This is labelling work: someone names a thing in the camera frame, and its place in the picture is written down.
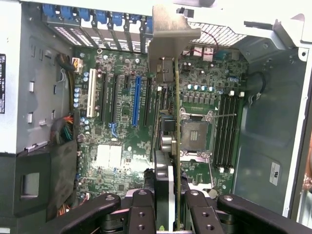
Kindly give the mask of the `metal socket cover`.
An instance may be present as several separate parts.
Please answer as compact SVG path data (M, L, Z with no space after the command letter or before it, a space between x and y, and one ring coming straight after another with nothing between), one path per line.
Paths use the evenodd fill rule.
M182 158L181 168L191 188L209 191L215 187L210 158Z

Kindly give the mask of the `silver chipset heatsink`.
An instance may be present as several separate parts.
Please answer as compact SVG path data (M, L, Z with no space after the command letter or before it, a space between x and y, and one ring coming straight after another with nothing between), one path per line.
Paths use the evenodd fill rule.
M122 146L98 145L96 165L102 168L119 168L121 165Z

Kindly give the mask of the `CPU socket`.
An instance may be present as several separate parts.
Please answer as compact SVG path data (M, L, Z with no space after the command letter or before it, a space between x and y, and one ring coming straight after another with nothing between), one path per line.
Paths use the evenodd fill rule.
M214 137L214 112L188 113L184 107L180 116L180 155L207 158L212 155Z

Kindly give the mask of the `black RAM slot bank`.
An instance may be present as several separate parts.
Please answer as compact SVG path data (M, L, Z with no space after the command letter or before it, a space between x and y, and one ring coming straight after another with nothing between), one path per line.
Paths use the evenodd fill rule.
M234 148L238 138L238 119L241 99L236 96L221 95L218 115L237 114L234 117L216 118L216 133L214 140L213 167L219 173L234 173Z

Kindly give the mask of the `long black expansion slot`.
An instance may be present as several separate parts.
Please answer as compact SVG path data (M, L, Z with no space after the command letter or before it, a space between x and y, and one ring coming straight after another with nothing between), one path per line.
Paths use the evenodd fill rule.
M152 79L147 78L146 95L145 95L145 102L144 102L144 113L143 113L143 126L147 125L147 116L149 112L149 100L150 100L150 95L151 95L151 86L152 86Z
M101 86L101 92L100 92L100 121L105 122L105 112L106 112L106 98L107 98L107 74L102 74L102 86Z
M117 93L118 93L118 75L114 75L112 86L112 98L111 98L111 117L110 117L111 123L115 122L116 119Z

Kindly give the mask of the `blue expansion slot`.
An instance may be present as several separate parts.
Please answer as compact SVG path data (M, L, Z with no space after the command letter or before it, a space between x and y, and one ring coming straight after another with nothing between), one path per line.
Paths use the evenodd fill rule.
M137 127L138 125L141 79L142 79L141 76L136 76L136 79L135 79L135 94L134 94L133 118L132 118L133 127Z

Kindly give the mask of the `open grey PC case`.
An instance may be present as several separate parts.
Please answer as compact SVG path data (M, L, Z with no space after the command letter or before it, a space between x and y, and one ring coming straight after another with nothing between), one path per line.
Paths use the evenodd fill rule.
M59 218L79 207L74 190L49 221L43 212L13 214L18 156L37 149L77 143L79 111L74 108L83 49L102 49L149 57L152 9L169 5L183 13L201 36L182 54L213 58L237 51L248 63L239 138L235 148L236 195L299 223L306 159L312 162L312 19L305 14L274 19L252 8L221 9L215 0L0 0L0 234L59 234ZM201 192L181 180L181 230L175 230L175 172L172 146L157 151L152 189L156 234L194 234L185 193Z

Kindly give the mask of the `green motherboard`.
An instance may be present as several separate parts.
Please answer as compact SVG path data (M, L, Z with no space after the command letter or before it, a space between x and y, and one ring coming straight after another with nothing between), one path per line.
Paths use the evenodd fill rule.
M157 84L148 70L148 58L143 54L123 53L102 49L83 49L82 73L77 75L74 91L74 108L79 111L78 171L76 174L77 204L82 205L99 195L114 193L125 197L132 189L152 189L157 151L169 151L174 137L175 87ZM87 117L87 99L90 69L97 70L95 116ZM223 50L213 58L183 54L179 59L180 108L188 113L205 114L209 110L218 115L221 95L241 99L238 119L241 119L247 61L237 52ZM105 122L100 121L100 92L102 74L107 74ZM110 122L113 77L118 75L118 93L115 122ZM137 127L132 126L135 79L141 76L139 116ZM147 78L152 79L147 125L143 126ZM216 118L212 155L214 189L218 196L233 190L234 173L223 174L213 167ZM102 168L96 165L98 145L122 146L119 168Z

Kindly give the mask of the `white expansion slot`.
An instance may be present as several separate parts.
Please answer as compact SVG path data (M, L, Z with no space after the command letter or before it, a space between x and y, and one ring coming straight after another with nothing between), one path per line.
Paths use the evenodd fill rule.
M95 116L95 101L96 101L96 86L97 86L97 70L90 69L89 84L88 84L88 99L87 99L87 117Z

